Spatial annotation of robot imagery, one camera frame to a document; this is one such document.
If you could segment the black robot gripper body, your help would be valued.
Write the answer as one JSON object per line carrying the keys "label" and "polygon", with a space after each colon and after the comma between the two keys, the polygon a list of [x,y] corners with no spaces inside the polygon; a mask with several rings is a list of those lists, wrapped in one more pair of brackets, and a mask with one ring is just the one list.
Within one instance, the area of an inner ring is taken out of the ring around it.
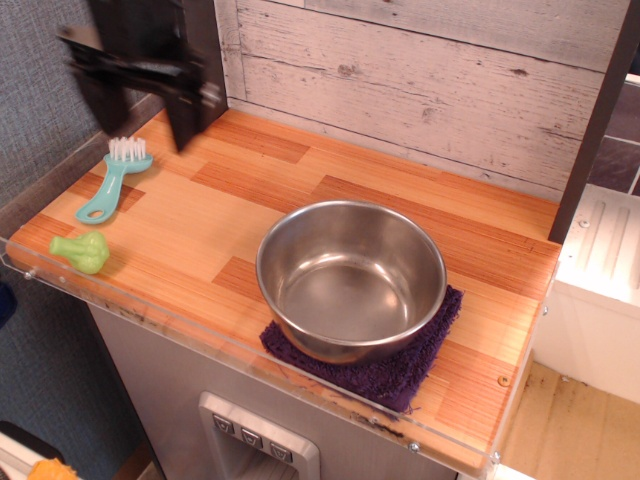
{"label": "black robot gripper body", "polygon": [[180,1],[90,1],[92,27],[65,26],[58,37],[77,71],[154,94],[201,95],[203,69],[181,34]]}

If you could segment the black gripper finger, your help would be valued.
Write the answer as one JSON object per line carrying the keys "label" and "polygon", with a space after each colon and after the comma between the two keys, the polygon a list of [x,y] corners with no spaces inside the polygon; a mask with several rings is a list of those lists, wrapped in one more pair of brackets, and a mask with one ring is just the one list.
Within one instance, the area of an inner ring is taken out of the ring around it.
{"label": "black gripper finger", "polygon": [[77,71],[77,85],[99,127],[108,135],[118,134],[130,118],[124,88],[82,70]]}
{"label": "black gripper finger", "polygon": [[199,94],[170,92],[164,96],[165,109],[178,152],[205,129],[206,108]]}

